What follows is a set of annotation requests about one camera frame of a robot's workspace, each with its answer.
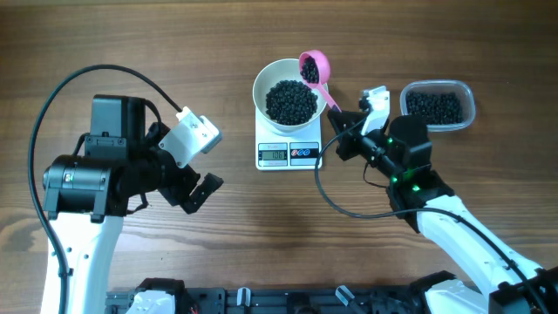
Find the pink plastic measuring scoop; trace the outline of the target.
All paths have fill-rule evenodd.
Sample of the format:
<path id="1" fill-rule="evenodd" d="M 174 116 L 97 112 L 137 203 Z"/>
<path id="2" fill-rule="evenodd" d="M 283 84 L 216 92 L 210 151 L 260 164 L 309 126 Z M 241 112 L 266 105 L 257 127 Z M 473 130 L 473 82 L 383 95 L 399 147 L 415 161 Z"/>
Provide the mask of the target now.
<path id="1" fill-rule="evenodd" d="M 323 98 L 325 99 L 326 103 L 328 104 L 328 106 L 330 107 L 330 109 L 333 109 L 335 111 L 340 112 L 341 109 L 339 108 L 339 106 L 337 105 L 337 102 L 330 96 L 330 94 L 326 91 L 325 89 L 325 85 L 328 82 L 329 78 L 330 78 L 330 63 L 329 60 L 327 59 L 327 57 L 325 56 L 325 54 L 319 50 L 310 50 L 310 51 L 304 51 L 300 56 L 299 56 L 299 71 L 302 70 L 303 67 L 303 61 L 307 58 L 307 57 L 313 57 L 313 59 L 315 59 L 316 61 L 316 65 L 317 68 L 319 70 L 319 77 L 320 77 L 320 81 L 317 84 L 310 84 L 307 83 L 304 79 L 303 82 L 311 89 L 316 89 L 318 90 L 318 92 L 323 96 Z"/>

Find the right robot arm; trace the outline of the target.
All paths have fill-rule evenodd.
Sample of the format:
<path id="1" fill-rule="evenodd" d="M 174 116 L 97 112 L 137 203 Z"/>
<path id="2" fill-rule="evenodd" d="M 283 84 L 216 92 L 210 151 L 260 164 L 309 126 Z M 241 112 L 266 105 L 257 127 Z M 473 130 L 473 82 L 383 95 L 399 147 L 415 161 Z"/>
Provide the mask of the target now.
<path id="1" fill-rule="evenodd" d="M 330 110 L 328 119 L 342 160 L 362 156 L 389 181 L 390 215 L 436 243 L 469 276 L 465 286 L 440 271 L 414 282 L 414 313 L 555 313 L 557 270 L 515 252 L 466 208 L 435 170 L 427 126 L 417 116 L 382 118 Z"/>

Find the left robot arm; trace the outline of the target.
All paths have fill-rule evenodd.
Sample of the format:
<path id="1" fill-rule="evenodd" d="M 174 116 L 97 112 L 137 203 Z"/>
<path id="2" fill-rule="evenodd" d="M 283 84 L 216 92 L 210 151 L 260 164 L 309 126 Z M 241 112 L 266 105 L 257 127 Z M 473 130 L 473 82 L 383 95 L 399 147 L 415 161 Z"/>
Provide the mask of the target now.
<path id="1" fill-rule="evenodd" d="M 43 209 L 61 250 L 48 250 L 43 313 L 104 311 L 130 198 L 157 191 L 193 214 L 222 185 L 222 178 L 189 164 L 218 144 L 221 131 L 188 107 L 173 128 L 160 120 L 148 126 L 147 110 L 157 110 L 147 99 L 94 96 L 91 128 L 78 141 L 84 153 L 60 155 L 44 171 Z"/>

